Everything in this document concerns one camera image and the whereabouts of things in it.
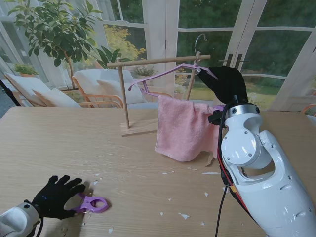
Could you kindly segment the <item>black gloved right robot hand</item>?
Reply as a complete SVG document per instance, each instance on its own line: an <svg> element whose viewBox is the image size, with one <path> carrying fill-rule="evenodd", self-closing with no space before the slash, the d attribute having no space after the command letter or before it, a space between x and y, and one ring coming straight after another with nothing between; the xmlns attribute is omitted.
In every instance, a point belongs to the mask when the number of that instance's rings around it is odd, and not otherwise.
<svg viewBox="0 0 316 237"><path fill-rule="evenodd" d="M238 69L221 66L210 67L209 70L214 75L210 75L204 69L201 69L197 75L220 102L228 104L236 95L239 103L248 103L245 81Z"/></svg>

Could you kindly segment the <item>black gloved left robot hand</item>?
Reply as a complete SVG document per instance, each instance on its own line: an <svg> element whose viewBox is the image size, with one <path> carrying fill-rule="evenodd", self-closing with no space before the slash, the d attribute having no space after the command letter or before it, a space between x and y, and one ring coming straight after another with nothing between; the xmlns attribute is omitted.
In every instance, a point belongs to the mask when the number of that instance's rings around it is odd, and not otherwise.
<svg viewBox="0 0 316 237"><path fill-rule="evenodd" d="M64 175L59 178L53 175L47 184L34 197L32 204L38 207L40 214L47 218L66 219L76 215L74 210L65 210L65 204L73 196L82 193L85 185L81 178L70 179Z"/></svg>

